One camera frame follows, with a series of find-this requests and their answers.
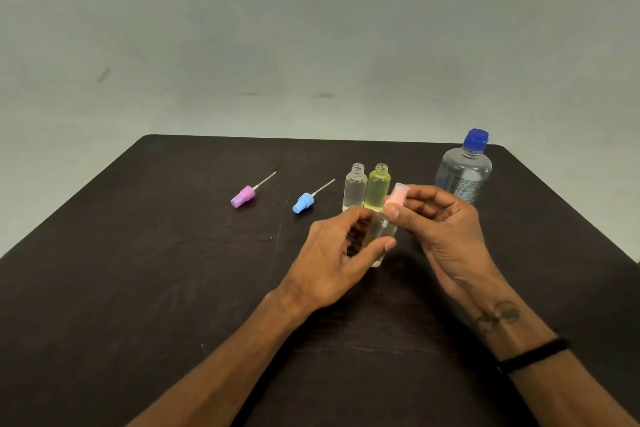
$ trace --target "person's left arm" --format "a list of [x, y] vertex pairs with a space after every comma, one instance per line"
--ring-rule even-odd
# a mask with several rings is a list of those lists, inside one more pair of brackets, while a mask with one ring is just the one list
[[364, 220], [372, 216], [372, 211], [352, 206], [335, 218], [313, 223], [282, 283], [235, 334], [129, 427], [229, 426], [285, 339], [313, 311], [342, 297], [396, 245], [392, 237], [379, 238], [347, 256], [362, 238]]

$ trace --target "forearm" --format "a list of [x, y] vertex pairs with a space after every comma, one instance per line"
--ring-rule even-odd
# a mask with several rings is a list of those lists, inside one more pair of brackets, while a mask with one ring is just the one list
[[281, 289], [267, 294], [235, 334], [130, 427], [226, 427], [285, 339], [308, 317]]
[[[488, 280], [470, 293], [479, 310], [478, 327], [498, 360], [516, 357], [556, 337], [506, 282]], [[510, 377], [543, 427], [638, 425], [570, 351]]]

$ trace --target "person's left hand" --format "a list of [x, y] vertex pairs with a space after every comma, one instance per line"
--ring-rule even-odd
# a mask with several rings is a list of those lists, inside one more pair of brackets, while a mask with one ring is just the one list
[[347, 255], [359, 250], [374, 215], [362, 206], [351, 206], [334, 218], [312, 223], [307, 241], [278, 288], [309, 314], [336, 302], [396, 246], [395, 238], [382, 237], [353, 257]]

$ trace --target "hand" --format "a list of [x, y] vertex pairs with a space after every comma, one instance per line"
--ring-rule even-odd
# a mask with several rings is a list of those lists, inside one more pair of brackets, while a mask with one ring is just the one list
[[410, 185], [404, 206], [385, 204], [384, 215], [412, 232], [446, 293], [475, 314], [473, 288], [484, 280], [502, 280], [486, 246], [478, 213], [471, 205], [436, 186]]
[[357, 251], [362, 244], [369, 228], [367, 221], [374, 215], [372, 210], [351, 206], [334, 218], [314, 222], [298, 258], [278, 288], [308, 314], [336, 302], [396, 245], [395, 238], [382, 237], [357, 255], [347, 256], [348, 250]]

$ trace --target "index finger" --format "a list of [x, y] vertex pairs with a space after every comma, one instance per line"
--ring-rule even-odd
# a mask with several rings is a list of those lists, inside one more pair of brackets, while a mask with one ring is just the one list
[[375, 215], [376, 212], [371, 209], [364, 208], [362, 206], [349, 206], [345, 211], [332, 219], [336, 220], [336, 222], [345, 229], [345, 232], [348, 233], [351, 227], [358, 221], [370, 220]]
[[409, 192], [406, 198], [417, 199], [419, 201], [431, 201], [442, 208], [448, 208], [456, 203], [464, 203], [459, 197], [448, 193], [438, 186], [421, 186], [417, 184], [409, 184]]

